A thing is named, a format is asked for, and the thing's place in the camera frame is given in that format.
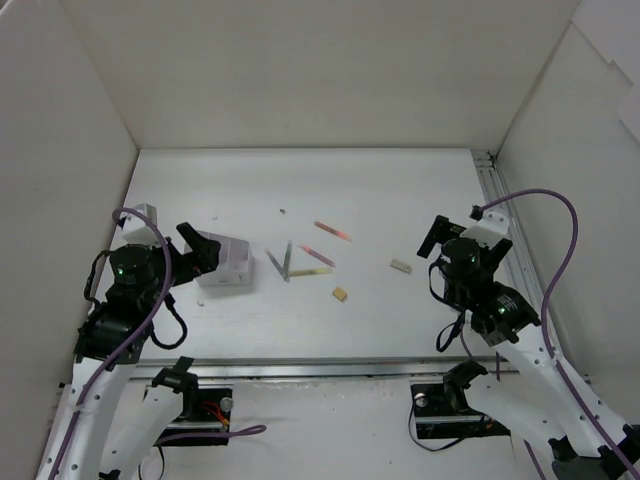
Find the white eraser block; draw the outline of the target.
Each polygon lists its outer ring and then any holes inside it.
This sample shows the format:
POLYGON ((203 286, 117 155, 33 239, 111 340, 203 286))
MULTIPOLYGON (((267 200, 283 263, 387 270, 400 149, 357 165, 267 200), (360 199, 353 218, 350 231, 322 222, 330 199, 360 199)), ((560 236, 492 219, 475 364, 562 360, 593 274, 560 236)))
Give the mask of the white eraser block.
POLYGON ((390 267, 398 271, 401 271, 405 274, 412 273, 412 266, 398 259, 392 259, 390 262, 390 267))

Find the purple pen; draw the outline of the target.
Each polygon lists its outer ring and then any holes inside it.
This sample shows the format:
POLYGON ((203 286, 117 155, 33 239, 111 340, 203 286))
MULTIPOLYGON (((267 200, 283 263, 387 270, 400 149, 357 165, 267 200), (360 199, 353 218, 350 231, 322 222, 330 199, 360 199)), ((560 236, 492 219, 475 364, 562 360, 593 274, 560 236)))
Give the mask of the purple pen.
POLYGON ((266 256, 268 257, 269 261, 271 262, 271 264, 274 266, 274 268, 276 269, 276 271, 280 275, 280 277, 286 283, 289 283, 290 279, 289 279, 289 276, 288 276, 287 272, 285 271, 284 267, 279 263, 279 261, 276 259, 276 257, 273 255, 273 253, 268 248, 265 248, 264 252, 265 252, 266 256))

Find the green pen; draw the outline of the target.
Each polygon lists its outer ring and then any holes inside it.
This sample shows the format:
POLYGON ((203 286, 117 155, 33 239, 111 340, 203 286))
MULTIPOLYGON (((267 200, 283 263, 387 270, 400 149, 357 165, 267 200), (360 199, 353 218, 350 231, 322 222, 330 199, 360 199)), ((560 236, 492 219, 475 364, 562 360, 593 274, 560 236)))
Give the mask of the green pen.
POLYGON ((283 278, 284 278, 284 280, 286 282, 290 281, 289 272, 290 272, 290 263, 291 263, 292 251, 293 251, 293 242, 291 240, 289 240, 287 242, 287 246, 286 246, 286 250, 285 250, 285 256, 284 256, 283 265, 282 265, 283 278))

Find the red pen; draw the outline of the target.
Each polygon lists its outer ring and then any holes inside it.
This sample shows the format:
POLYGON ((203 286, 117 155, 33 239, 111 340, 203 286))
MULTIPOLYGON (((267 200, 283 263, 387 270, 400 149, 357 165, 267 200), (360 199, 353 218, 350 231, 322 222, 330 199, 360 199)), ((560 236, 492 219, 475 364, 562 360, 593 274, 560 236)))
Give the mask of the red pen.
POLYGON ((345 233, 345 232, 343 232, 341 230, 338 230, 338 229, 336 229, 334 227, 331 227, 331 226, 327 225, 326 223, 323 223, 323 222, 320 222, 320 221, 315 221, 314 225, 317 228, 319 228, 319 229, 321 229, 321 230, 323 230, 323 231, 325 231, 325 232, 327 232, 327 233, 329 233, 329 234, 331 234, 331 235, 333 235, 333 236, 335 236, 337 238, 340 238, 340 239, 345 240, 347 242, 351 242, 352 241, 352 238, 351 238, 350 235, 348 235, 347 233, 345 233))
POLYGON ((308 245, 305 244, 299 244, 298 247, 304 251, 306 254, 312 256, 313 258, 319 260, 320 262, 322 262, 323 264, 331 267, 331 268, 335 268, 336 264, 333 260, 329 259, 328 257, 326 257, 325 255, 321 254, 320 252, 314 250, 313 248, 309 247, 308 245))

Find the yellow highlighter pen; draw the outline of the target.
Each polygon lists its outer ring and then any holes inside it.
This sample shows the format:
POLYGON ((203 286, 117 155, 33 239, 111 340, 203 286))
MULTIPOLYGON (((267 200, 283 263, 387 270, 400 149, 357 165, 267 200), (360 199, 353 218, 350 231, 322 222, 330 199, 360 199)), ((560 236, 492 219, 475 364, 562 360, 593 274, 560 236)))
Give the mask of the yellow highlighter pen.
POLYGON ((291 270, 289 271, 289 277, 305 277, 305 276, 317 276, 317 275, 328 275, 332 274, 333 269, 330 267, 325 268, 313 268, 313 269, 300 269, 300 270, 291 270))

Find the tan eraser block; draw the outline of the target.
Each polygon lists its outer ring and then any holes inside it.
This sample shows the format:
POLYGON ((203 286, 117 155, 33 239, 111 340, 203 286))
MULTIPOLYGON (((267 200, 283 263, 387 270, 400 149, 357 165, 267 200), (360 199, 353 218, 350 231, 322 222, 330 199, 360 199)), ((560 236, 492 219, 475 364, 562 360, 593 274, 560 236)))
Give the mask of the tan eraser block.
POLYGON ((336 298, 337 300, 339 300, 340 302, 343 302, 347 299, 348 294, 345 290, 337 287, 332 291, 332 295, 334 298, 336 298))

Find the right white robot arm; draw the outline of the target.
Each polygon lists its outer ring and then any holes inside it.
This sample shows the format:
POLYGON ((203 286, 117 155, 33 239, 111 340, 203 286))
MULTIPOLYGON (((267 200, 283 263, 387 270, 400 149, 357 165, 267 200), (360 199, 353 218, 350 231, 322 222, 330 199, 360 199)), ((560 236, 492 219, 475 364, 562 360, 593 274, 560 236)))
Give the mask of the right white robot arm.
POLYGON ((442 398, 455 411, 476 410, 507 427, 551 458, 559 479, 620 479, 639 460, 639 430, 611 410, 567 359, 545 341, 533 307, 494 274, 512 247, 509 220, 493 213, 469 228, 437 216, 417 254, 443 279, 433 298, 458 317, 453 335, 469 326, 536 389, 542 406, 500 385, 474 360, 443 377, 442 398))

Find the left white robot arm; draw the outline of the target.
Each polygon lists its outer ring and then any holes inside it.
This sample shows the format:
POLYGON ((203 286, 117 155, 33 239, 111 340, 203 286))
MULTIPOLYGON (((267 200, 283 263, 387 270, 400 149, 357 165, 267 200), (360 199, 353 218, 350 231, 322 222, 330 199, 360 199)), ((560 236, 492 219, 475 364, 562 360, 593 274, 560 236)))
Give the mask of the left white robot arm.
POLYGON ((106 252, 114 282, 79 330, 69 396, 39 478, 129 479, 169 423, 198 411, 198 378, 189 371, 193 361, 182 357, 161 370, 129 423, 109 434, 144 344, 155 337, 153 317, 161 306, 174 307, 170 289, 218 267, 218 241, 187 222, 177 230, 189 248, 185 253, 170 239, 106 252))

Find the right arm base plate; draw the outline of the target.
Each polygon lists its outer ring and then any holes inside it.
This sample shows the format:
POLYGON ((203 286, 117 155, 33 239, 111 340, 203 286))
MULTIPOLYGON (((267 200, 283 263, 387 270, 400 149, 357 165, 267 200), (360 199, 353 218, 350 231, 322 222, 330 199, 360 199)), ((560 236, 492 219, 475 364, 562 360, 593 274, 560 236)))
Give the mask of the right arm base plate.
POLYGON ((461 443, 491 437, 509 437, 510 431, 487 414, 453 406, 443 384, 411 384, 407 428, 410 440, 430 453, 461 443))

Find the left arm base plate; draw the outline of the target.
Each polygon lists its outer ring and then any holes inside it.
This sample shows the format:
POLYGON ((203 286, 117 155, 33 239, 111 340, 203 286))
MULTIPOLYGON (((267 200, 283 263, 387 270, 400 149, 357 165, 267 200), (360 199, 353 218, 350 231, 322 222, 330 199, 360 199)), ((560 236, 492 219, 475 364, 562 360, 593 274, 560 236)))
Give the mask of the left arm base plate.
POLYGON ((205 385, 188 414, 177 417, 161 436, 186 434, 186 438, 170 440, 163 447, 227 446, 226 438, 204 438, 205 433, 228 431, 233 408, 233 389, 230 385, 205 385))

